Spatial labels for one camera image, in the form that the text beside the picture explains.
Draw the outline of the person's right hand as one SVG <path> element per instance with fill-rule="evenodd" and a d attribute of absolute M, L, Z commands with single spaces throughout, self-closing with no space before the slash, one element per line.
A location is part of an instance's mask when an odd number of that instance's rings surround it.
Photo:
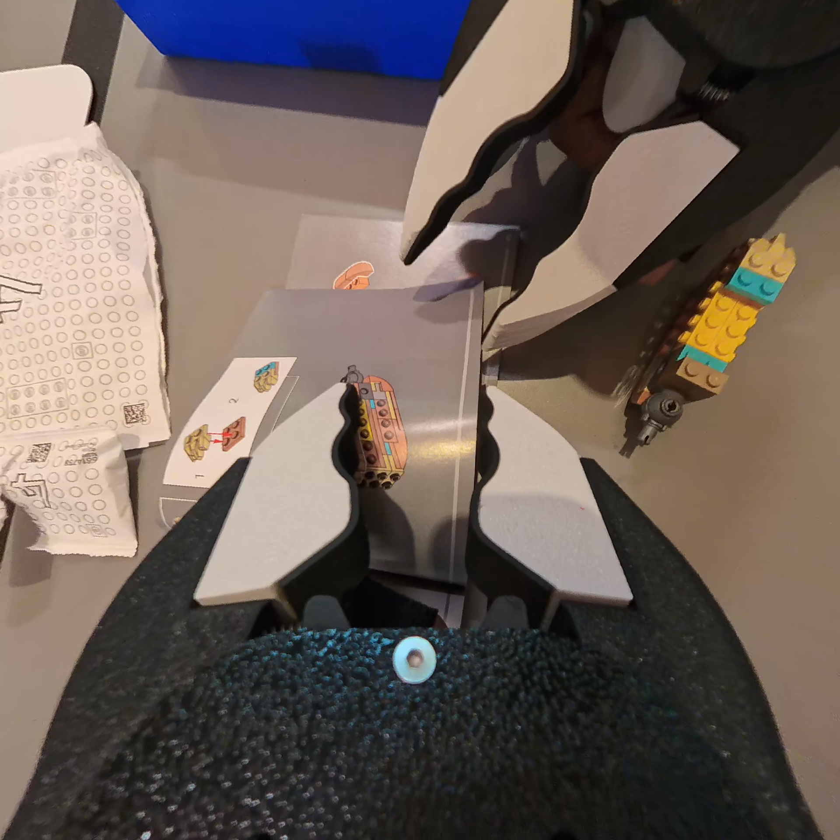
<path fill-rule="evenodd" d="M 602 104 L 569 104 L 552 122 L 549 138 L 569 160 L 594 171 L 612 155 L 622 136 L 611 131 L 603 117 Z"/>

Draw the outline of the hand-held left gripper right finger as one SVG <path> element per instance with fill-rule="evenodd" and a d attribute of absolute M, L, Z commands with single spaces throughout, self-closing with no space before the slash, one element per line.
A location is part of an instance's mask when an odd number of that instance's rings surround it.
<path fill-rule="evenodd" d="M 577 451 L 495 385 L 479 399 L 476 467 L 471 580 L 488 600 L 630 605 L 634 596 Z"/>

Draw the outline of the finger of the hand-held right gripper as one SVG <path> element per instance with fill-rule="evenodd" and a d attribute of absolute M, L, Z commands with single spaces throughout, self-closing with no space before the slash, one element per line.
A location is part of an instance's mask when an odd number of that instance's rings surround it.
<path fill-rule="evenodd" d="M 529 341 L 613 294 L 624 270 L 738 153 L 702 121 L 627 135 L 595 176 L 576 229 L 499 309 L 482 349 Z"/>
<path fill-rule="evenodd" d="M 471 2 L 416 161 L 403 218 L 410 265 L 515 141 L 540 131 L 579 74 L 582 2 Z"/>

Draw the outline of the white cardboard piece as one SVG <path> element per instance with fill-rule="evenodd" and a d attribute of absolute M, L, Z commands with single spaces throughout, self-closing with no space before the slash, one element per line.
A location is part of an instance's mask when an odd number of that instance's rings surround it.
<path fill-rule="evenodd" d="M 93 87 L 73 65 L 1 73 L 1 152 L 61 140 L 80 131 L 91 110 Z"/>

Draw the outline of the small white paper bag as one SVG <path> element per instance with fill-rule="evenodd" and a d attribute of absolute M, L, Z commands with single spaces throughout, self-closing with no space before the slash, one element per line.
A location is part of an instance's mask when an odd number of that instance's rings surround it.
<path fill-rule="evenodd" d="M 133 557 L 138 549 L 130 477 L 108 426 L 3 433 L 2 497 L 38 530 L 33 551 Z"/>

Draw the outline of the large white paper bag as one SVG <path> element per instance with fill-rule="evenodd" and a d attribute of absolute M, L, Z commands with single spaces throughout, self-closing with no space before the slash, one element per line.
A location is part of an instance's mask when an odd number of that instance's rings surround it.
<path fill-rule="evenodd" d="M 143 190 L 96 123 L 2 153 L 2 434 L 169 439 L 155 247 Z"/>

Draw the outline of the blue plastic bin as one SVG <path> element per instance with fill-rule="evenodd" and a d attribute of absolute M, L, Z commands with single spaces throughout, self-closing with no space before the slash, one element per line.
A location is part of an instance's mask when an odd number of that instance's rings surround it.
<path fill-rule="evenodd" d="M 163 55 L 439 81 L 468 1 L 118 1 Z"/>

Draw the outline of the grey lego instruction booklet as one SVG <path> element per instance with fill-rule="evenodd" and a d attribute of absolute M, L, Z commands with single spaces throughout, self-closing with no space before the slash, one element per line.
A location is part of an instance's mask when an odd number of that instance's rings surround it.
<path fill-rule="evenodd" d="M 173 527 L 220 477 L 221 414 L 243 359 L 251 374 L 294 358 L 248 425 L 263 438 L 329 386 L 354 383 L 370 419 L 385 420 L 360 457 L 360 500 L 371 567 L 393 587 L 461 622 L 466 520 L 476 464 L 480 339 L 485 309 L 510 290 L 518 233 L 456 224 L 411 266 L 398 258 L 397 222 L 352 217 L 301 219 L 286 285 L 266 291 L 225 355 L 196 366 L 212 389 L 192 411 L 164 471 L 161 519 Z"/>

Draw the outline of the multicoloured lego build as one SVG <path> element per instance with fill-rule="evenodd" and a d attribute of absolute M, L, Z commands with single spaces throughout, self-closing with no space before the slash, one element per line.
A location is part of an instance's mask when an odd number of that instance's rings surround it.
<path fill-rule="evenodd" d="M 795 266 L 785 234 L 749 238 L 686 297 L 632 379 L 622 457 L 675 426 L 689 404 L 722 393 L 738 349 Z"/>

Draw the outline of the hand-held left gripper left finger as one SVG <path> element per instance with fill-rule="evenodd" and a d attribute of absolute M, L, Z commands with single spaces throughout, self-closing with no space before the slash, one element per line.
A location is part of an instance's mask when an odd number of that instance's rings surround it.
<path fill-rule="evenodd" d="M 255 450 L 194 591 L 202 606 L 342 599 L 368 572 L 354 472 L 360 402 L 332 385 Z"/>

